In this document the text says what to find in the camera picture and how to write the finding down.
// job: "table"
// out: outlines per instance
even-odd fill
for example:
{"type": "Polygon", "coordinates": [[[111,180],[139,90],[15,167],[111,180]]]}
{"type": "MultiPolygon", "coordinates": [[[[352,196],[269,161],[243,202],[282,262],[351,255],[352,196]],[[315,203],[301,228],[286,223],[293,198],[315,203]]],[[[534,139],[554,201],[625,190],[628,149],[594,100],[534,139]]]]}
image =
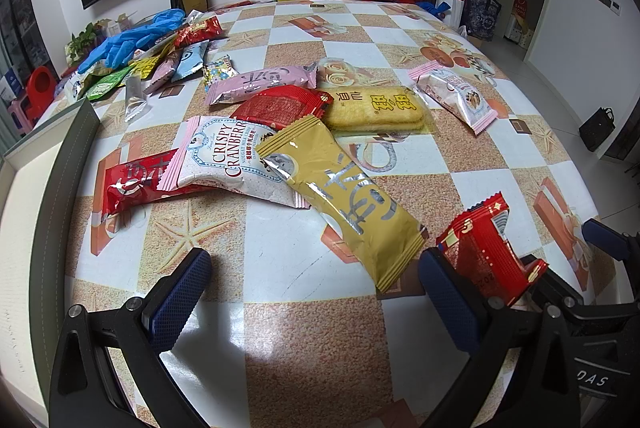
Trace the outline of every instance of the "table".
{"type": "MultiPolygon", "coordinates": [[[[341,137],[340,144],[428,227],[430,245],[456,214],[501,191],[517,255],[546,259],[585,303],[616,300],[613,262],[567,236],[597,210],[558,137],[507,76],[452,29],[417,6],[343,0],[267,3],[218,17],[228,40],[216,58],[229,54],[239,72],[326,56],[353,66],[333,78],[339,86],[411,85],[407,71],[427,57],[465,75],[500,114],[478,137],[430,100],[432,135],[341,137]],[[290,23],[309,17],[315,35],[290,23]]],[[[94,192],[106,165],[175,148],[183,121],[236,107],[207,108],[203,84],[192,80],[151,96],[152,110],[127,124],[124,96],[121,89],[95,104],[101,126],[68,237],[67,303],[89,311],[120,307],[199,245],[212,255],[212,283],[161,358],[210,425],[352,426],[398,399],[425,419],[467,355],[411,283],[400,281],[401,297],[378,299],[360,264],[321,241],[326,224],[314,210],[215,189],[137,207],[117,233],[113,224],[100,225],[94,192]]],[[[61,96],[44,119],[67,105],[61,96]]],[[[152,422],[122,355],[112,350],[112,357],[134,410],[152,422]]],[[[516,357],[505,362],[481,416],[497,407],[516,357]]]]}

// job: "black bag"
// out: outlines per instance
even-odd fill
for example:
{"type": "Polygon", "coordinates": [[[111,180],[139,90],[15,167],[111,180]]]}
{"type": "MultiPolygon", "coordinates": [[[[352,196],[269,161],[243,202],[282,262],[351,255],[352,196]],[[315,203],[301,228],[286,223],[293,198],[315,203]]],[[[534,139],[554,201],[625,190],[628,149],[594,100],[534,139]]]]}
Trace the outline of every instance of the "black bag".
{"type": "Polygon", "coordinates": [[[614,130],[613,111],[600,108],[580,126],[580,138],[590,152],[600,146],[614,130]]]}
{"type": "Polygon", "coordinates": [[[466,25],[469,36],[490,42],[501,8],[496,0],[465,0],[460,25],[466,25]]]}

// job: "shopping bag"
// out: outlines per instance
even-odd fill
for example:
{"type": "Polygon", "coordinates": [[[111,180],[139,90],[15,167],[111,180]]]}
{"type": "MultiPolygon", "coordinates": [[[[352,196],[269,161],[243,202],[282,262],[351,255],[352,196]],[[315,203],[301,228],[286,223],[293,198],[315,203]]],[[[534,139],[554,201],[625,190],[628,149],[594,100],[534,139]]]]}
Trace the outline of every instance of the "shopping bag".
{"type": "Polygon", "coordinates": [[[443,2],[449,4],[451,8],[445,11],[442,22],[452,29],[457,29],[460,27],[460,18],[462,17],[465,0],[436,0],[436,6],[443,2]]]}
{"type": "Polygon", "coordinates": [[[580,132],[580,138],[587,149],[594,152],[609,137],[615,127],[612,109],[599,108],[578,128],[578,132],[580,132]]]}
{"type": "Polygon", "coordinates": [[[460,25],[469,36],[490,42],[501,8],[497,0],[465,0],[460,25]]]}

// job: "pink stool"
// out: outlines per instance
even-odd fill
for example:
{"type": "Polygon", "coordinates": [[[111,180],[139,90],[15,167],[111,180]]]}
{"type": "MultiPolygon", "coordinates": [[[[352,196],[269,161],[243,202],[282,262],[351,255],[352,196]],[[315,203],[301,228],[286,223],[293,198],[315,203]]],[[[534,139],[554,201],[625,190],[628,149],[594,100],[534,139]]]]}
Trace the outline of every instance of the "pink stool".
{"type": "Polygon", "coordinates": [[[23,92],[21,96],[14,99],[7,108],[7,112],[14,120],[15,127],[18,128],[18,133],[27,135],[33,130],[33,125],[27,119],[27,116],[22,109],[23,106],[30,106],[29,99],[26,92],[23,92]]]}

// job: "blue snack package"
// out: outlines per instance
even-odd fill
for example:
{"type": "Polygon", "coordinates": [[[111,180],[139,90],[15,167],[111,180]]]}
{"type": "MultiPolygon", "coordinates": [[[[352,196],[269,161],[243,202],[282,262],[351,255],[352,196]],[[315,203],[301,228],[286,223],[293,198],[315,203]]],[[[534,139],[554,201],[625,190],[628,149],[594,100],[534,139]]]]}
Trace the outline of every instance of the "blue snack package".
{"type": "Polygon", "coordinates": [[[174,77],[171,78],[172,82],[185,78],[202,68],[202,58],[207,50],[207,45],[209,45],[209,40],[193,43],[193,45],[183,48],[180,64],[175,71],[174,77]]]}

